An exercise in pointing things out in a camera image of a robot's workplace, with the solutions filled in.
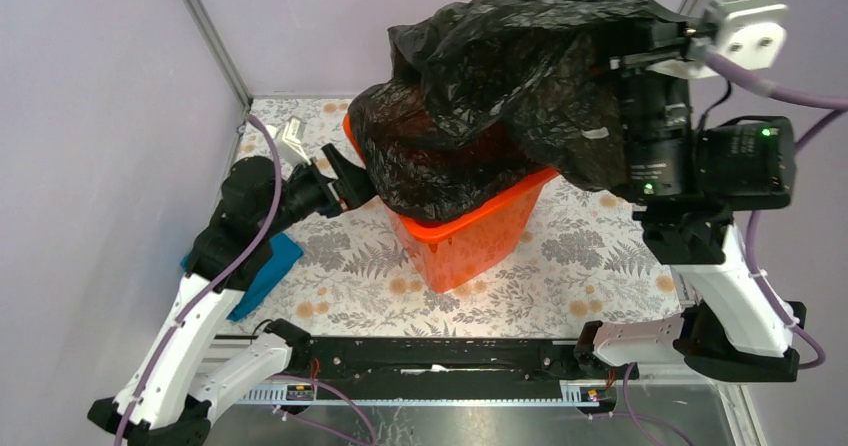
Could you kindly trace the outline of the orange plastic trash bin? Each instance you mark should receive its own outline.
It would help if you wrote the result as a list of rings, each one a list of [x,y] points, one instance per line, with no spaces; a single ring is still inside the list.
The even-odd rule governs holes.
[[[385,212],[423,281],[436,293],[455,289],[495,266],[520,243],[552,168],[528,175],[478,209],[447,223]]]

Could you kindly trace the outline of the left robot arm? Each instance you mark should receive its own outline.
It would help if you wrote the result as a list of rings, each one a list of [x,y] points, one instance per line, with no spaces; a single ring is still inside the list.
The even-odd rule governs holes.
[[[306,160],[283,178],[277,155],[248,157],[231,167],[208,226],[185,258],[154,345],[119,393],[89,408],[88,420],[117,444],[201,445],[255,386],[278,372],[296,377],[307,370],[308,347],[270,332],[206,378],[196,376],[219,328],[280,252],[278,236],[315,213],[333,218],[375,196],[364,168],[332,144],[322,151],[332,177]]]

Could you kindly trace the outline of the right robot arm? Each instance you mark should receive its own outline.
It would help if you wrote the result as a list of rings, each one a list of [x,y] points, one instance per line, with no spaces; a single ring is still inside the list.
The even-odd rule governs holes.
[[[587,323],[573,362],[583,376],[631,363],[682,363],[723,382],[793,382],[792,327],[806,317],[760,287],[745,262],[738,211],[782,209],[792,198],[794,134],[781,116],[743,116],[707,128],[694,121],[693,79],[709,71],[691,48],[712,48],[747,69],[772,66],[786,39],[774,20],[737,26],[640,20],[600,32],[601,68],[616,87],[624,130],[625,194],[657,261],[697,293],[656,321]]]

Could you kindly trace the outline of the black plastic trash bag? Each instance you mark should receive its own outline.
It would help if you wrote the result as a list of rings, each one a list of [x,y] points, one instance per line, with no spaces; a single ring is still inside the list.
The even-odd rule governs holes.
[[[348,116],[383,203],[452,221],[527,175],[628,197],[617,87],[601,65],[682,16],[655,0],[470,0],[388,29],[389,80]]]

